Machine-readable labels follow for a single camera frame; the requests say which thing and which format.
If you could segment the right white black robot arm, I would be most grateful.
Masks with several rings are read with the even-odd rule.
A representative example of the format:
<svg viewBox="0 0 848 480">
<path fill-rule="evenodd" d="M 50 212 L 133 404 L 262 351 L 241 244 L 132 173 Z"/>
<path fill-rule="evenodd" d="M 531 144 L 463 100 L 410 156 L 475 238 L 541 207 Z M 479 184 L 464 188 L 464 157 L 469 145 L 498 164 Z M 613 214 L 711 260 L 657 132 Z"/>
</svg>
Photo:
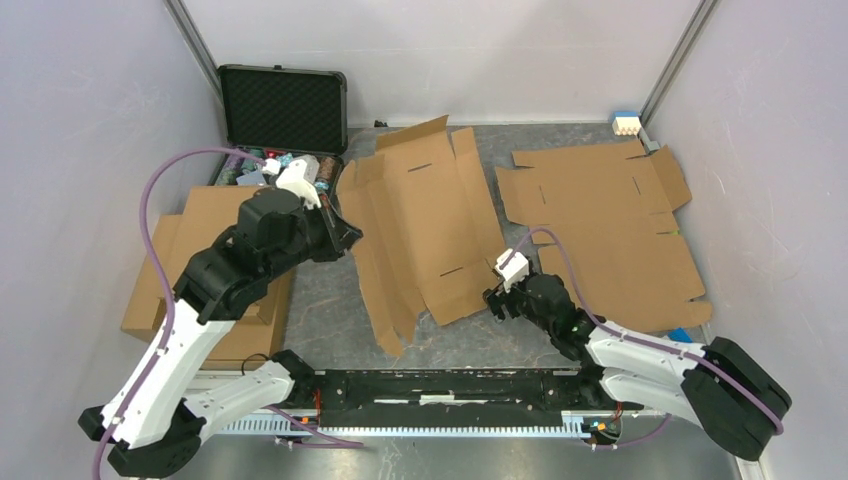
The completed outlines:
<svg viewBox="0 0 848 480">
<path fill-rule="evenodd" d="M 499 319 L 524 318 L 581 365 L 580 400 L 633 403 L 700 427 L 726 452 L 760 458 L 783 431 L 789 393 L 736 342 L 674 342 L 628 330 L 577 306 L 557 275 L 531 273 L 484 291 Z"/>
</svg>

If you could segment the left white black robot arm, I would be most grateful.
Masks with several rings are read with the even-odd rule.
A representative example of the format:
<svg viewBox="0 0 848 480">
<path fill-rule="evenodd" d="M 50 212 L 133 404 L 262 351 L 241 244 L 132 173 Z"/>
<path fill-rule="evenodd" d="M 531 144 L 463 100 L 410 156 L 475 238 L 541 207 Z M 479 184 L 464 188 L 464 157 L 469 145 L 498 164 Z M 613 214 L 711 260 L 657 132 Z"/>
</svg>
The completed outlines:
<svg viewBox="0 0 848 480">
<path fill-rule="evenodd" d="M 309 205 L 273 187 L 239 207 L 236 222 L 195 253 L 165 296 L 166 317 L 125 386 L 78 420 L 98 445 L 99 462 L 124 477 L 163 479 L 231 423 L 283 403 L 302 407 L 316 394 L 313 369 L 284 350 L 261 367 L 202 394 L 187 387 L 209 353 L 296 266 L 341 258 L 362 237 L 326 195 Z"/>
</svg>

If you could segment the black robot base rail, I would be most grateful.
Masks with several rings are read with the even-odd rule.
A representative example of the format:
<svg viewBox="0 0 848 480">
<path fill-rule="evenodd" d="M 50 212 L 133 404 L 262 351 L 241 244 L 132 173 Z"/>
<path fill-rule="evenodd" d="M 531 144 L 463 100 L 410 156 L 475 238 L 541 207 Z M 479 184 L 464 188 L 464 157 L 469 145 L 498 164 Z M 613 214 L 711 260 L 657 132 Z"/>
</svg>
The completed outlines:
<svg viewBox="0 0 848 480">
<path fill-rule="evenodd" d="M 613 412 L 593 378 L 566 369 L 325 370 L 296 381 L 285 410 L 322 427 L 551 427 L 564 411 Z"/>
</svg>

